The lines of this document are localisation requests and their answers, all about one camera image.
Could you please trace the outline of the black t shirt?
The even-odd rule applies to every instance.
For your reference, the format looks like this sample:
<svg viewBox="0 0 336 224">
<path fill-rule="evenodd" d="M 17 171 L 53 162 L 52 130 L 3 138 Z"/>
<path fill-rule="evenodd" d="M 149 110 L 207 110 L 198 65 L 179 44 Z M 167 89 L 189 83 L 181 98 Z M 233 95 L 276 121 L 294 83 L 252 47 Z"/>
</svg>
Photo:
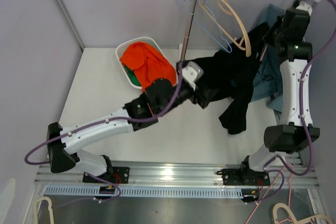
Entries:
<svg viewBox="0 0 336 224">
<path fill-rule="evenodd" d="M 205 85 L 210 89 L 210 103 L 225 98 L 233 99 L 218 118 L 230 135 L 246 130 L 247 109 L 254 92 L 253 80 L 259 69 L 260 56 L 265 46 L 263 36 L 268 30 L 269 25 L 264 22 L 248 32 L 252 50 L 248 58 L 243 51 L 231 44 L 230 53 L 219 50 L 211 57 L 183 62 L 183 67 L 189 61 L 193 61 L 203 69 L 204 73 L 196 81 L 196 86 Z"/>
</svg>

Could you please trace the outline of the beige wooden hanger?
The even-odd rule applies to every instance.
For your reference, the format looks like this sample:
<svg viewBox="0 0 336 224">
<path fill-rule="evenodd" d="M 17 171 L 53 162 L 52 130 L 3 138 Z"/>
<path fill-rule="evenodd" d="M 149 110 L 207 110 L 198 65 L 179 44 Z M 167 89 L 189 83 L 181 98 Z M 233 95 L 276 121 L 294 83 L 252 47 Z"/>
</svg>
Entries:
<svg viewBox="0 0 336 224">
<path fill-rule="evenodd" d="M 199 5 L 199 7 L 206 13 L 206 15 L 211 19 L 212 22 L 215 23 L 215 25 L 217 26 L 217 28 L 220 31 L 220 34 L 224 34 L 238 49 L 240 49 L 241 51 L 245 52 L 245 56 L 248 58 L 251 56 L 252 54 L 252 50 L 251 50 L 251 44 L 250 44 L 250 39 L 248 36 L 248 32 L 245 28 L 244 23 L 242 22 L 241 18 L 239 17 L 239 15 L 234 11 L 234 9 L 230 6 L 230 4 L 228 3 L 228 0 L 216 0 L 217 1 L 217 5 L 219 7 L 219 9 L 226 15 L 229 16 L 233 16 L 234 19 L 237 21 L 241 33 L 242 33 L 242 38 L 237 41 L 236 38 L 233 38 L 221 25 L 220 23 L 217 21 L 215 15 L 213 14 L 213 12 L 210 10 L 210 8 L 207 6 L 207 0 L 197 0 L 197 3 Z"/>
</svg>

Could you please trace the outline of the orange t shirt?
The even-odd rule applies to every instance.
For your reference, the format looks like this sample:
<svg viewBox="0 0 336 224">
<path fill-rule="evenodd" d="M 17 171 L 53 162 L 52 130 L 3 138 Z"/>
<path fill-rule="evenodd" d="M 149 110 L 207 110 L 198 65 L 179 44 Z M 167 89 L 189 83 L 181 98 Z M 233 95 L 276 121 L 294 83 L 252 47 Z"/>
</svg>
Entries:
<svg viewBox="0 0 336 224">
<path fill-rule="evenodd" d="M 135 42 L 123 53 L 121 63 L 128 67 L 139 81 L 143 90 L 157 79 L 167 79 L 176 84 L 176 71 L 169 61 L 146 42 Z"/>
</svg>

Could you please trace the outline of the green t shirt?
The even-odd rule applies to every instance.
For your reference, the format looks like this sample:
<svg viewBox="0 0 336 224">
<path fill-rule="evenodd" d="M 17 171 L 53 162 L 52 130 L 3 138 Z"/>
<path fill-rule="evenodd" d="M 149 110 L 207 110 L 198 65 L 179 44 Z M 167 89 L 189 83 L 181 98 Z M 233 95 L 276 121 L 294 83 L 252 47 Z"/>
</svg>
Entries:
<svg viewBox="0 0 336 224">
<path fill-rule="evenodd" d="M 135 73 L 133 70 L 129 69 L 126 65 L 123 65 L 124 67 L 124 70 L 129 78 L 129 80 L 131 81 L 131 83 L 136 86 L 136 87 L 140 87 L 141 88 L 141 84 L 140 82 L 138 81 Z"/>
</svg>

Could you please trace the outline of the pink wire hanger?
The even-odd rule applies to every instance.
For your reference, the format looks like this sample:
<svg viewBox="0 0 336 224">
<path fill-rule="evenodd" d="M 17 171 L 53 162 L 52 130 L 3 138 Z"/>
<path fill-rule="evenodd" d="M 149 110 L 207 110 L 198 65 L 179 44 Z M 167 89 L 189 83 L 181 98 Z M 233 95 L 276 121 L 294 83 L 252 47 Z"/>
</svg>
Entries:
<svg viewBox="0 0 336 224">
<path fill-rule="evenodd" d="M 268 49 L 268 44 L 266 44 L 265 48 L 263 49 L 263 52 L 262 52 L 262 54 L 260 56 L 260 62 L 262 62 L 262 60 L 263 60 L 263 58 L 264 58 L 264 56 L 265 56 L 265 54 L 267 52 L 267 49 Z"/>
</svg>

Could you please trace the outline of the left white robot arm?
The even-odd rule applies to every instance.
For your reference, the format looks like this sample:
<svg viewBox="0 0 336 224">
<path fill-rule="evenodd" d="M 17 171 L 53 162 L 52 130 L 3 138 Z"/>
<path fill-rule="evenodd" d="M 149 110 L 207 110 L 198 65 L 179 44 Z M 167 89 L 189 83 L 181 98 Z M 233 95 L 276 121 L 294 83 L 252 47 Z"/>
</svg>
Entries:
<svg viewBox="0 0 336 224">
<path fill-rule="evenodd" d="M 186 100 L 205 108 L 210 101 L 209 91 L 192 87 L 185 80 L 173 87 L 168 80 L 158 79 L 138 98 L 86 125 L 50 124 L 47 131 L 50 171 L 57 174 L 76 169 L 95 176 L 102 183 L 110 181 L 113 166 L 109 157 L 86 152 L 84 147 L 111 136 L 147 128 Z"/>
</svg>

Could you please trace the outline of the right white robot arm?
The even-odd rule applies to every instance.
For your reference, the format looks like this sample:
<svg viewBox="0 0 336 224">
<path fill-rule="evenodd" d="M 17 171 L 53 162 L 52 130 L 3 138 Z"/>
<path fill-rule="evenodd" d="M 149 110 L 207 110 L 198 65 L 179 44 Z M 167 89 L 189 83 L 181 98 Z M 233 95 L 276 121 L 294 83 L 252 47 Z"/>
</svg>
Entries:
<svg viewBox="0 0 336 224">
<path fill-rule="evenodd" d="M 308 148 L 313 157 L 312 143 L 319 138 L 320 130 L 313 126 L 309 108 L 312 44 L 303 40 L 311 14 L 308 4 L 290 7 L 263 37 L 266 44 L 275 47 L 279 57 L 282 113 L 278 125 L 265 129 L 263 145 L 242 162 L 239 179 L 244 184 L 252 184 L 277 158 L 285 164 L 286 154 Z"/>
</svg>

